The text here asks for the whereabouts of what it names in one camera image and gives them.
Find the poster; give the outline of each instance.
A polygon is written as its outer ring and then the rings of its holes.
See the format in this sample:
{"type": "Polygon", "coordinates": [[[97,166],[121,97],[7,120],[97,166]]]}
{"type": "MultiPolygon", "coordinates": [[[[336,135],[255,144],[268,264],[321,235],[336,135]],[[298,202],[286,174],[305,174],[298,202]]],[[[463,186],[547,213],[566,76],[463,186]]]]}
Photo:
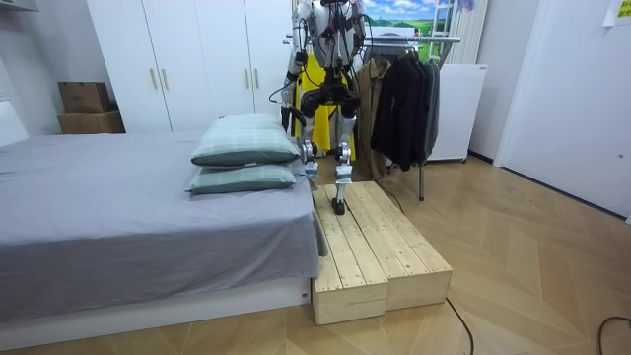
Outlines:
{"type": "Polygon", "coordinates": [[[631,25],[631,0],[612,0],[602,25],[631,25]]]}
{"type": "MultiPolygon", "coordinates": [[[[364,13],[370,17],[373,36],[398,34],[400,36],[431,36],[436,16],[436,31],[445,29],[446,19],[451,16],[452,8],[437,11],[438,3],[447,5],[451,0],[364,0],[364,13]]],[[[424,44],[419,56],[427,59],[430,45],[424,44]]],[[[439,47],[434,47],[438,55],[439,47]]]]}

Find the wooden step platform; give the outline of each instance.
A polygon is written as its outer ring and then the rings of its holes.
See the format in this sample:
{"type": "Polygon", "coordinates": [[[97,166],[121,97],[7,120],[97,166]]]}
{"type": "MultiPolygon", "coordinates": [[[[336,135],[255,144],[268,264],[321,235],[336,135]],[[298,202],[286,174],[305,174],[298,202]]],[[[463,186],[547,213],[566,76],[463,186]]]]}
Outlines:
{"type": "Polygon", "coordinates": [[[373,182],[346,187],[346,214],[330,205],[335,185],[314,191],[329,255],[313,280],[317,324],[445,301],[452,269],[373,182]]]}

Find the bed frame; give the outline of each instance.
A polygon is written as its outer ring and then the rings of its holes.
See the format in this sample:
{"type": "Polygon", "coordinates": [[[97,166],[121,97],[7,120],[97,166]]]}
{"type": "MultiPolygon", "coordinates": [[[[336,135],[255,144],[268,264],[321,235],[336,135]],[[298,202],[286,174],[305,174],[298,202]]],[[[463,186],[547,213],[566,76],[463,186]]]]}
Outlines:
{"type": "Polygon", "coordinates": [[[0,325],[0,351],[307,304],[310,279],[286,278],[141,304],[0,325]]]}

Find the pillow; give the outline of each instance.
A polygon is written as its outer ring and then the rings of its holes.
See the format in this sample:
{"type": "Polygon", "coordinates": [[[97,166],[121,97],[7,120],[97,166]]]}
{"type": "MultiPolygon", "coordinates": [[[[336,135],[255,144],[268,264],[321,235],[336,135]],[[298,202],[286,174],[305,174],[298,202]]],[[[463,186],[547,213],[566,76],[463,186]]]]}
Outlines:
{"type": "Polygon", "coordinates": [[[285,188],[296,183],[292,170],[283,165],[261,165],[238,169],[202,168],[190,182],[188,192],[223,193],[285,188]]]}
{"type": "Polygon", "coordinates": [[[286,163],[298,156],[280,119],[269,114],[244,114],[215,120],[190,161],[202,167],[242,167],[286,163]]]}

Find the robot leg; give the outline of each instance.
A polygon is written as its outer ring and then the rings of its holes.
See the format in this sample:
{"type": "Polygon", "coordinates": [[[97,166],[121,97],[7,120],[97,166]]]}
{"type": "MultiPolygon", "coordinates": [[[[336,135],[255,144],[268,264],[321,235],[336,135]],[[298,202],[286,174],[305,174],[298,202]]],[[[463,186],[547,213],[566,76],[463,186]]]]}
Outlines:
{"type": "Polygon", "coordinates": [[[317,162],[314,157],[317,154],[317,145],[312,141],[314,135],[314,123],[316,122],[316,111],[322,102],[322,92],[320,89],[309,90],[303,94],[301,101],[301,112],[305,119],[305,124],[300,131],[300,152],[301,159],[305,163],[305,171],[310,178],[317,178],[317,162]]]}
{"type": "Polygon", "coordinates": [[[335,185],[337,186],[337,193],[331,200],[331,206],[337,215],[345,213],[344,188],[346,184],[352,182],[353,167],[351,166],[350,138],[357,117],[355,116],[355,109],[352,108],[352,105],[350,106],[342,104],[342,114],[337,115],[337,129],[335,133],[337,138],[337,151],[335,152],[335,159],[337,160],[335,185]]]}

